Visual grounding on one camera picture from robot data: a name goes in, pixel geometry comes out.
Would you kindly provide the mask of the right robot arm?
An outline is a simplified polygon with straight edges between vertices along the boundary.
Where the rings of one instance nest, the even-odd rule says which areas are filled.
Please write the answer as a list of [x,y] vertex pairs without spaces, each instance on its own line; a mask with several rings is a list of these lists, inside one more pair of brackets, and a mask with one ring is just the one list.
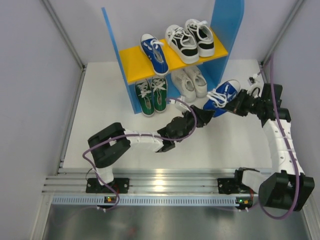
[[269,177],[254,168],[240,167],[234,173],[233,186],[240,193],[252,189],[264,207],[298,212],[315,188],[315,181],[305,175],[298,162],[291,137],[290,112],[281,106],[282,90],[280,84],[266,83],[260,96],[253,96],[245,89],[227,94],[226,111],[241,117],[256,115],[261,121],[272,162]]

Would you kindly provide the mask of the blue sneaker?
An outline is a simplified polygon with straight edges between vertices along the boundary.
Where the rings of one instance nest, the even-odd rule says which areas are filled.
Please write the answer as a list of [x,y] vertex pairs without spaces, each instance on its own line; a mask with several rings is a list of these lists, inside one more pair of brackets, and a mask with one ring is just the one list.
[[164,43],[149,33],[143,34],[140,38],[140,49],[151,62],[153,71],[158,76],[165,76],[169,72],[162,46]]
[[213,118],[223,115],[224,107],[231,102],[240,92],[241,85],[236,79],[227,80],[207,93],[208,100],[203,110],[214,111]]

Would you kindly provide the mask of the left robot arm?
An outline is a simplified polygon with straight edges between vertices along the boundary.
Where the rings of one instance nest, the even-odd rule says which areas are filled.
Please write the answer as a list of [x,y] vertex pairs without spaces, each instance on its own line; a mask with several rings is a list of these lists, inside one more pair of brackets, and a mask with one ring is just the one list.
[[215,114],[215,110],[205,110],[191,105],[182,112],[182,116],[174,117],[170,123],[153,133],[137,133],[123,128],[115,122],[89,138],[89,150],[93,157],[95,178],[87,180],[85,192],[127,193],[128,187],[121,184],[129,183],[127,178],[114,178],[113,165],[134,146],[155,153],[166,153],[176,147],[176,143],[189,137],[196,128],[206,126]]

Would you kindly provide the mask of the green sneaker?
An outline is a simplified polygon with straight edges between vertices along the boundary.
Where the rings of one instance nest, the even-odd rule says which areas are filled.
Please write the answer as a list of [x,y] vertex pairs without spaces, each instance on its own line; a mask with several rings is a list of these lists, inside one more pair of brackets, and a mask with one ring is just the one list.
[[152,89],[147,79],[136,82],[134,85],[135,94],[141,107],[142,114],[151,117],[155,113],[152,99]]
[[155,111],[162,113],[167,108],[168,83],[165,77],[154,77],[151,79],[151,89]]

